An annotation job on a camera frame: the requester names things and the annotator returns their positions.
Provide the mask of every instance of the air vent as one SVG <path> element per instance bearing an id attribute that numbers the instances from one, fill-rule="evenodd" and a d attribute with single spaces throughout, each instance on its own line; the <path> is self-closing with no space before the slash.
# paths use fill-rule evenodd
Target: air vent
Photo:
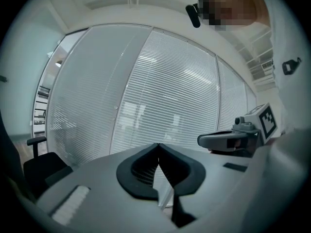
<path id="1" fill-rule="evenodd" d="M 273 66 L 273 60 L 269 60 L 269 61 L 261 64 L 261 67 L 262 67 L 265 75 L 272 73 L 272 66 Z"/>

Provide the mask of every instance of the wall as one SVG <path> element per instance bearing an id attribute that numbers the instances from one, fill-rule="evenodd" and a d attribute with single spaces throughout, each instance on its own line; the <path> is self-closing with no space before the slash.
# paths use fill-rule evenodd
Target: wall
<path id="1" fill-rule="evenodd" d="M 129 8 L 127 5 L 114 5 L 95 9 L 69 29 L 70 32 L 92 25 L 106 23 L 134 23 L 154 26 L 179 34 L 209 49 L 231 65 L 255 91 L 252 76 L 239 53 L 217 32 L 206 25 L 196 29 L 189 17 L 166 8 L 140 5 Z"/>
<path id="2" fill-rule="evenodd" d="M 0 110 L 12 139 L 31 136 L 34 97 L 47 53 L 64 37 L 65 25 L 49 0 L 29 0 L 12 23 L 0 52 Z"/>
<path id="3" fill-rule="evenodd" d="M 270 103 L 273 114 L 276 118 L 277 131 L 274 133 L 273 137 L 279 137 L 281 135 L 281 108 L 282 103 L 278 97 L 278 89 L 272 88 L 265 91 L 260 91 L 257 93 L 257 105 Z"/>

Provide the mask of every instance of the window blind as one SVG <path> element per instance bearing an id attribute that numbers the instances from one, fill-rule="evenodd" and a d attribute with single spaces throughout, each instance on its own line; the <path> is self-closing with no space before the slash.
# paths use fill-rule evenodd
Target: window blind
<path id="1" fill-rule="evenodd" d="M 218 130 L 232 129 L 236 117 L 247 113 L 246 92 L 243 80 L 224 62 L 218 61 L 221 105 Z"/>
<path id="2" fill-rule="evenodd" d="M 110 153 L 148 143 L 206 149 L 197 137 L 217 128 L 219 78 L 216 58 L 171 35 L 152 31 L 129 78 Z M 154 188 L 168 187 L 160 168 Z"/>
<path id="3" fill-rule="evenodd" d="M 247 112 L 249 112 L 257 107 L 257 99 L 254 92 L 247 84 L 245 84 L 245 89 L 247 95 Z"/>
<path id="4" fill-rule="evenodd" d="M 47 144 L 71 167 L 109 154 L 124 88 L 150 31 L 93 27 L 62 64 L 48 105 Z"/>

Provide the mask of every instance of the office chair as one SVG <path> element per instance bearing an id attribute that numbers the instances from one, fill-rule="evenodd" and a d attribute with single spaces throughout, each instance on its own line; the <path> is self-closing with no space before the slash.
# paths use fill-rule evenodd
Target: office chair
<path id="1" fill-rule="evenodd" d="M 44 141 L 44 136 L 27 141 L 28 146 L 33 145 L 34 158 L 24 163 L 23 173 L 18 150 L 5 130 L 0 112 L 0 155 L 3 172 L 17 184 L 22 194 L 30 199 L 37 199 L 46 189 L 72 172 L 71 167 L 54 152 L 38 156 L 38 143 Z"/>

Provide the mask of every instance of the person's neck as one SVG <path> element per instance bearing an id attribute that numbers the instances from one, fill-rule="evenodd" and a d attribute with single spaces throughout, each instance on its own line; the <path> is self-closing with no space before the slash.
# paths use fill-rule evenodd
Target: person's neck
<path id="1" fill-rule="evenodd" d="M 253 0 L 255 4 L 257 19 L 256 22 L 260 22 L 270 27 L 269 12 L 264 0 Z"/>

